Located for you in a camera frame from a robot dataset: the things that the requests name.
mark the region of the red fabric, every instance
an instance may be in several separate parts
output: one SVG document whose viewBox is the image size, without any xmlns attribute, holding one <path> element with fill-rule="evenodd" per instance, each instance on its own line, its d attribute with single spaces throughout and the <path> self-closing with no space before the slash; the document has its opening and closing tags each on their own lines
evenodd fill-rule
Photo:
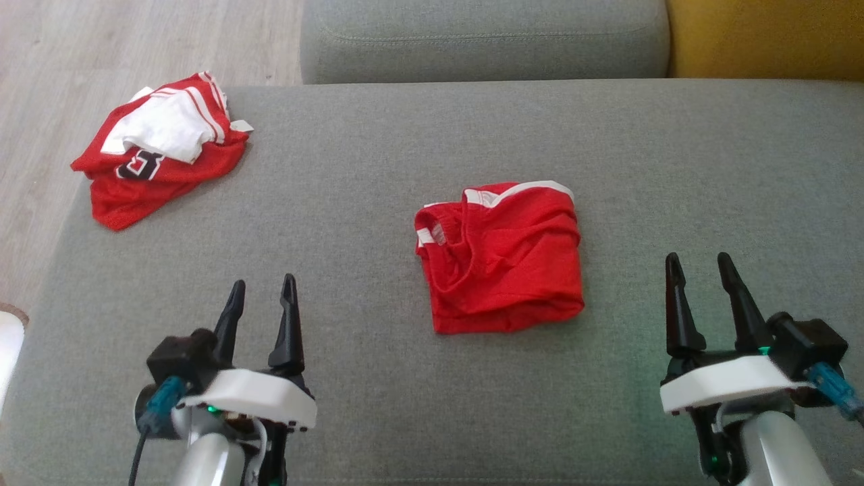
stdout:
<svg viewBox="0 0 864 486">
<path fill-rule="evenodd" d="M 531 184 L 466 189 L 461 202 L 417 213 L 436 332 L 513 332 L 585 307 L 572 196 Z"/>
<path fill-rule="evenodd" d="M 123 155 L 100 152 L 111 128 L 122 117 L 143 105 L 149 95 L 119 106 L 108 115 L 108 119 L 84 153 L 72 162 L 72 170 L 84 172 L 87 178 L 93 180 L 90 199 L 96 221 L 114 231 L 120 231 L 161 208 L 166 202 L 195 189 L 201 182 L 224 176 L 234 169 L 243 156 L 249 136 L 242 131 L 231 130 L 231 121 L 222 100 L 214 95 L 207 79 L 207 74 L 195 74 L 159 88 L 198 88 L 213 119 L 225 132 L 225 142 L 204 143 L 193 164 L 157 157 L 156 169 L 152 172 L 152 177 L 147 178 L 135 174 L 135 171 L 143 170 L 148 157 L 153 157 L 150 152 L 138 147 L 130 148 Z"/>
</svg>

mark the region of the wooden floor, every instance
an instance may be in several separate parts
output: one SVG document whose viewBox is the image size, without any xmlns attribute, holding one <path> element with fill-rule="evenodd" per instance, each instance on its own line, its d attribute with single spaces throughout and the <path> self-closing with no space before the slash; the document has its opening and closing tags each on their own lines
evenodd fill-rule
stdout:
<svg viewBox="0 0 864 486">
<path fill-rule="evenodd" d="M 300 83 L 302 0 L 0 0 L 0 302 L 30 312 L 83 176 L 69 164 L 143 86 Z"/>
</svg>

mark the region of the black letter on jersey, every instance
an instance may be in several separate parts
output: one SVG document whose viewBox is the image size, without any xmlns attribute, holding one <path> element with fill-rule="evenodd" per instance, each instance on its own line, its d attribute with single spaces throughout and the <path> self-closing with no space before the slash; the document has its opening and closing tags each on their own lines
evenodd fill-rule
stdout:
<svg viewBox="0 0 864 486">
<path fill-rule="evenodd" d="M 117 167 L 117 177 L 121 179 L 140 179 L 143 181 L 153 180 L 159 166 L 162 165 L 162 159 L 165 158 L 162 154 L 148 152 L 144 149 L 138 151 L 137 154 L 129 162 Z"/>
</svg>

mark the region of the gray upholstered surface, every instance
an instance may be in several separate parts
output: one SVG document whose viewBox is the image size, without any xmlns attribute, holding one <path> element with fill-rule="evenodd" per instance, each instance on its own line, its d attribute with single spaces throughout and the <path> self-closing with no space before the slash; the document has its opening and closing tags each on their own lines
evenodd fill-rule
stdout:
<svg viewBox="0 0 864 486">
<path fill-rule="evenodd" d="M 664 0 L 309 0 L 306 84 L 657 78 Z"/>
<path fill-rule="evenodd" d="M 823 317 L 864 388 L 864 86 L 552 81 L 230 90 L 256 131 L 237 169 L 110 233 L 72 209 L 3 413 L 10 486 L 124 483 L 131 404 L 167 334 L 248 284 L 235 361 L 265 363 L 298 277 L 320 426 L 293 484 L 690 485 L 690 422 L 664 416 L 664 271 L 681 255 L 712 347 L 731 347 L 715 269 L 730 252 L 766 314 Z M 436 336 L 412 217 L 468 184 L 573 189 L 586 310 L 516 335 Z M 801 422 L 855 485 L 861 430 Z M 140 484 L 177 443 L 148 444 Z"/>
</svg>

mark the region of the folded clothing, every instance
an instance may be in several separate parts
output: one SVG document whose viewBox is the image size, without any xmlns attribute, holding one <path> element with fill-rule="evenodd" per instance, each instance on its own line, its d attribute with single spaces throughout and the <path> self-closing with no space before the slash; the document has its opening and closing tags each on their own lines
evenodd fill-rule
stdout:
<svg viewBox="0 0 864 486">
<path fill-rule="evenodd" d="M 93 218 L 119 231 L 230 172 L 248 137 L 232 130 L 213 77 L 197 73 L 114 109 L 72 170 L 93 180 Z"/>
<path fill-rule="evenodd" d="M 512 332 L 585 307 L 573 193 L 557 182 L 465 189 L 414 225 L 436 332 Z"/>
</svg>

